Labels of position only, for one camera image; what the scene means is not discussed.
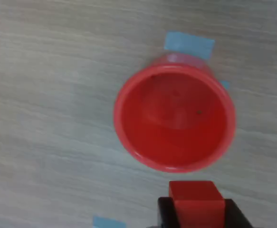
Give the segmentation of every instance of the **blue painter's tape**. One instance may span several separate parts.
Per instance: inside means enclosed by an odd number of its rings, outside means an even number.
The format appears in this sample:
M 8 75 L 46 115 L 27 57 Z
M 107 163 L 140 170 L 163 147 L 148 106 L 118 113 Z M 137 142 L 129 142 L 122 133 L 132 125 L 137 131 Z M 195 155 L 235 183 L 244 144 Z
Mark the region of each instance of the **blue painter's tape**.
M 125 223 L 109 218 L 93 217 L 93 228 L 126 228 Z
M 208 60 L 211 57 L 215 40 L 182 32 L 168 32 L 165 50 L 177 51 Z
M 229 89 L 230 88 L 230 83 L 227 82 L 227 81 L 220 81 L 220 83 L 222 84 L 222 86 L 225 88 L 225 89 Z

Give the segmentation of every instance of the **gray tabletop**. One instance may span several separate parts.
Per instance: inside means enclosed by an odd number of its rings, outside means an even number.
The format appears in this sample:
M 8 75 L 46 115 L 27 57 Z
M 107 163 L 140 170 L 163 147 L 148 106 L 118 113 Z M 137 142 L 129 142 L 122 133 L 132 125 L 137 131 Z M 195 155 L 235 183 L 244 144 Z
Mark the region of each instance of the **gray tabletop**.
M 145 167 L 113 127 L 116 93 L 176 30 L 216 40 L 238 129 L 199 172 Z M 170 180 L 212 180 L 277 227 L 277 0 L 0 0 L 0 228 L 156 224 Z

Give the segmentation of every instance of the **red cup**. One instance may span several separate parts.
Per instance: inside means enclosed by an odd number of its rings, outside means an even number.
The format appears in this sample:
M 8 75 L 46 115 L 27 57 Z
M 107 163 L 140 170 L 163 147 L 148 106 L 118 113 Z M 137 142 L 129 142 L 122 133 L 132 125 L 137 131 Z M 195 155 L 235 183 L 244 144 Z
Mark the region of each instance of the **red cup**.
M 226 152 L 236 117 L 227 91 L 203 60 L 170 53 L 124 84 L 114 125 L 123 146 L 141 163 L 189 172 Z

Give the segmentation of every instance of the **cup rim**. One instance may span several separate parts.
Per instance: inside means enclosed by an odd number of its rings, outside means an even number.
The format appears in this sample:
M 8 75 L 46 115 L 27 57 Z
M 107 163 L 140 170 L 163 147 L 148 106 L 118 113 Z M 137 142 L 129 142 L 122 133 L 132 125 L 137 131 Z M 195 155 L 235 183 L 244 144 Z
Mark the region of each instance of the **cup rim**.
M 153 75 L 160 76 L 160 74 L 164 74 L 164 73 L 179 73 L 179 74 L 187 75 L 188 77 L 194 77 L 202 81 L 211 90 L 214 91 L 214 93 L 218 96 L 219 100 L 223 104 L 224 109 L 226 110 L 227 127 L 217 149 L 215 149 L 213 153 L 211 153 L 209 156 L 205 157 L 204 159 L 181 167 L 167 167 L 163 164 L 157 163 L 156 161 L 150 160 L 149 158 L 142 156 L 131 144 L 130 140 L 127 138 L 127 135 L 124 131 L 123 123 L 122 123 L 123 106 L 128 94 L 142 81 L 150 78 Z M 117 136 L 121 141 L 122 145 L 124 146 L 124 148 L 142 164 L 158 171 L 190 172 L 190 171 L 196 171 L 196 170 L 205 168 L 213 164 L 227 151 L 228 147 L 231 145 L 231 142 L 235 134 L 236 113 L 235 113 L 234 104 L 228 92 L 220 84 L 220 82 L 213 77 L 212 73 L 210 72 L 206 73 L 203 70 L 200 70 L 193 66 L 189 66 L 187 64 L 177 64 L 177 63 L 158 64 L 158 65 L 149 66 L 137 72 L 131 78 L 129 78 L 126 81 L 126 83 L 123 85 L 115 101 L 114 126 L 115 126 L 115 131 L 117 133 Z

